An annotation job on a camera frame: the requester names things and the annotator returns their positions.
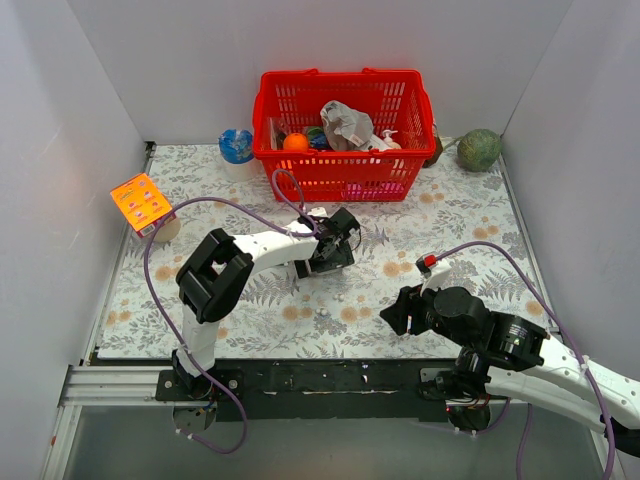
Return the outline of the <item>orange fruit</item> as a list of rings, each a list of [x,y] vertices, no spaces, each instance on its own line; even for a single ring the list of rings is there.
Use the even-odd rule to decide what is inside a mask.
[[[284,138],[284,151],[305,153],[309,148],[308,137],[303,133],[291,133]]]

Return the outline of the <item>blue lidded white cup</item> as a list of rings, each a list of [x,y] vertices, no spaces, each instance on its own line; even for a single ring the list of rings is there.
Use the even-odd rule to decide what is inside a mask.
[[[227,129],[218,138],[227,177],[234,182],[251,180],[258,174],[253,153],[253,135],[248,130]]]

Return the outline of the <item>green melon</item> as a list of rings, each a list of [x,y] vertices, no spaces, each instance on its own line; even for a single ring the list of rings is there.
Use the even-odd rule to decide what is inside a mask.
[[[489,171],[500,157],[501,151],[501,136],[489,129],[469,131],[457,144],[459,164],[471,172]]]

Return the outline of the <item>beige round container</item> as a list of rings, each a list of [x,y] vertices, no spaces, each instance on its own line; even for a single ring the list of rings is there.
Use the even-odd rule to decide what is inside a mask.
[[[154,243],[167,243],[173,240],[181,229],[181,221],[177,217],[173,217],[163,223],[156,231]]]

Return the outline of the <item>orange snack box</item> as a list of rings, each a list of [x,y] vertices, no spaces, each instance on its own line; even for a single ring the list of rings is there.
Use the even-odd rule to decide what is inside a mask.
[[[176,218],[170,202],[147,173],[140,173],[110,192],[111,199],[139,238],[167,226]]]

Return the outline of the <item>green blue item in basket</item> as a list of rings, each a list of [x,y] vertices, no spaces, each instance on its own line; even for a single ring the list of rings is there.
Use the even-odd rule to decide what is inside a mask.
[[[309,148],[314,150],[330,150],[331,146],[324,129],[320,126],[310,126],[305,130]]]

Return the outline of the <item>crumpled grey plastic bag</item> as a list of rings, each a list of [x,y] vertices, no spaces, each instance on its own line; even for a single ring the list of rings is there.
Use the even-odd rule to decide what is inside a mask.
[[[339,101],[327,102],[320,111],[324,132],[334,151],[366,151],[374,133],[371,117]]]

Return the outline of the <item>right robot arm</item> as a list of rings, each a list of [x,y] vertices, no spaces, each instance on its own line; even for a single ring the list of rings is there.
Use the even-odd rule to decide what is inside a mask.
[[[398,335],[433,331],[460,346],[454,366],[426,382],[429,397],[519,399],[612,436],[617,450],[638,456],[638,381],[578,359],[540,326],[491,311],[462,287],[404,287],[380,316]]]

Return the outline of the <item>red plastic shopping basket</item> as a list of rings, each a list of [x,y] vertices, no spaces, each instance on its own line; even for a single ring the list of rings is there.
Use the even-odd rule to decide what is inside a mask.
[[[308,202],[394,202],[436,152],[416,70],[271,71],[253,110],[253,152],[275,194]]]

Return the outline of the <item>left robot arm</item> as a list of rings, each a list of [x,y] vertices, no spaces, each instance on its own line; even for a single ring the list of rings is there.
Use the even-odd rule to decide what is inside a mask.
[[[323,208],[314,209],[283,232],[207,234],[176,276],[183,322],[172,367],[180,390],[193,400],[211,392],[219,322],[236,307],[251,276],[289,263],[300,279],[350,266],[350,239],[359,234],[360,223],[344,207],[330,217]]]

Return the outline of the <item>floral patterned table mat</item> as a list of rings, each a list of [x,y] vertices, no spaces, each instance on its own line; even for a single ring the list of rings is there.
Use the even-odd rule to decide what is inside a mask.
[[[181,203],[181,229],[153,247],[131,237],[94,356],[100,361],[166,360],[178,343],[182,305],[175,281],[180,267],[212,229],[259,232],[266,221],[285,225],[293,211],[276,201],[265,176],[230,181],[214,145],[156,148],[150,177]],[[462,170],[452,153],[422,170],[400,203],[352,203],[361,230],[353,238],[352,266],[299,279],[290,266],[252,278],[219,326],[221,358],[452,358],[455,344],[432,332],[398,336],[380,318],[404,286],[419,283],[423,254],[451,256],[452,286],[466,288],[493,310],[543,327],[551,320],[527,283],[536,272],[512,208],[502,171]],[[336,294],[345,295],[339,302]],[[329,315],[319,316],[325,308]]]

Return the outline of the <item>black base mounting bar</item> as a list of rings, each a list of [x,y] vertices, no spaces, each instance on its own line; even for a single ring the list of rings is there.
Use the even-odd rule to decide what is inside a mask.
[[[486,397],[455,397],[450,359],[221,359],[188,379],[177,366],[159,374],[158,401],[212,409],[221,422],[272,419],[407,418],[483,430],[492,420]]]

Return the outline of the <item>white pump bottle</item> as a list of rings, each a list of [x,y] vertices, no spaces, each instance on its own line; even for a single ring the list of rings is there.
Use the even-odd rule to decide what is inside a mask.
[[[393,136],[397,134],[396,130],[383,130],[381,136],[373,134],[369,140],[367,149],[386,151],[389,149],[401,149],[401,145],[397,143]]]

